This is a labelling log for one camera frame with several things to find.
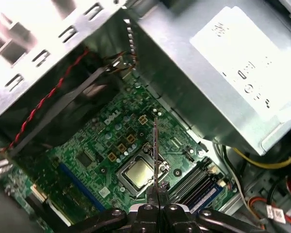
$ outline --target chip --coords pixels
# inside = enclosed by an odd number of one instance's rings
[[[136,141],[136,138],[132,135],[132,134],[130,134],[130,135],[128,135],[128,137],[126,138],[126,140],[129,142],[129,143],[134,143],[135,141]]]
[[[108,155],[108,159],[109,159],[111,162],[113,162],[114,160],[116,160],[116,155],[115,155],[113,152],[111,152],[111,153]]]
[[[125,172],[128,179],[137,187],[144,187],[148,180],[153,176],[153,168],[143,159],[139,159],[134,165]]]
[[[84,167],[89,167],[93,160],[89,157],[86,152],[82,152],[77,156],[77,160],[84,166]]]
[[[121,143],[120,145],[118,145],[117,148],[118,148],[118,150],[119,150],[120,152],[122,152],[122,153],[126,150],[126,147],[124,146],[123,143]]]

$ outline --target ram slot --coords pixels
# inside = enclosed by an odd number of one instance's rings
[[[195,204],[196,200],[200,198],[210,187],[212,187],[215,183],[212,181],[210,177],[205,177],[200,183],[198,183],[195,188],[188,193],[182,200],[181,204],[185,204],[190,206],[191,204]]]
[[[171,191],[170,194],[171,202],[176,203],[185,194],[192,190],[196,186],[196,184],[199,183],[206,176],[206,173],[197,168],[187,176],[184,178],[185,180],[178,187]]]

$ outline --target black cable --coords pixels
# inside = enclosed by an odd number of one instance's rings
[[[239,173],[236,171],[235,167],[233,166],[233,164],[231,163],[231,161],[229,160],[228,156],[227,156],[227,151],[226,151],[226,146],[222,146],[222,153],[223,153],[223,157],[224,157],[224,160],[225,162],[227,163],[227,165],[230,167],[230,169],[234,172],[236,178],[238,179],[239,183],[240,183],[240,187],[241,187],[241,192],[243,194],[245,194],[244,192],[244,187],[243,187],[243,184],[241,182],[241,178],[239,176]]]
[[[279,177],[272,185],[270,191],[268,192],[268,195],[267,195],[267,201],[266,201],[266,204],[268,205],[272,205],[272,200],[273,200],[273,195],[274,195],[274,192],[277,188],[277,186],[279,185],[279,183],[285,178],[285,176],[281,176]]]
[[[250,153],[245,153],[245,156],[247,157],[247,158],[249,158],[250,157]],[[248,164],[248,161],[247,160],[243,160],[242,161],[242,166],[241,166],[241,169],[239,170],[239,176],[240,177],[243,177],[243,173],[244,173],[244,171],[245,171],[245,169],[246,169],[246,166],[247,166],[247,164]]]

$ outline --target blue ram slot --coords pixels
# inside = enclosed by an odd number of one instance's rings
[[[70,171],[70,169],[63,163],[59,163],[59,168],[63,171],[70,179],[72,183],[86,196],[89,201],[97,208],[100,212],[105,210],[105,207],[94,197],[94,195],[82,184],[82,182]]]
[[[221,192],[223,188],[217,184],[210,187],[194,204],[189,206],[192,214],[197,214],[200,210],[209,205]]]

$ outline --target capacitor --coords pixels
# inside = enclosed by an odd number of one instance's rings
[[[116,130],[120,130],[122,128],[122,124],[116,124],[114,128]]]
[[[107,140],[110,140],[110,139],[112,138],[112,133],[106,133],[106,134],[105,134],[105,138],[106,138]]]
[[[124,119],[125,122],[128,122],[130,120],[130,117],[129,116],[124,116],[123,119]]]

